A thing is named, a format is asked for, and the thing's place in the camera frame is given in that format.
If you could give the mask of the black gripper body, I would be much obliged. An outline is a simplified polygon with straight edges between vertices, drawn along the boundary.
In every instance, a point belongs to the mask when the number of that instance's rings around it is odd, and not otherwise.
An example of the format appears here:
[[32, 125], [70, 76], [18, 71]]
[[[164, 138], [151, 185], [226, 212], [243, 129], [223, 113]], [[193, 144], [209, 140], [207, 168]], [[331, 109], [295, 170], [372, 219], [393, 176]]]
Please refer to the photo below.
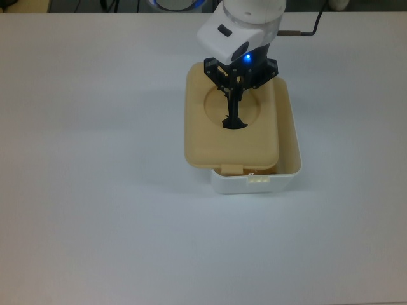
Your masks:
[[269, 44], [248, 51], [222, 69], [230, 74], [234, 69], [244, 86], [262, 86], [270, 80], [270, 65], [267, 59]]

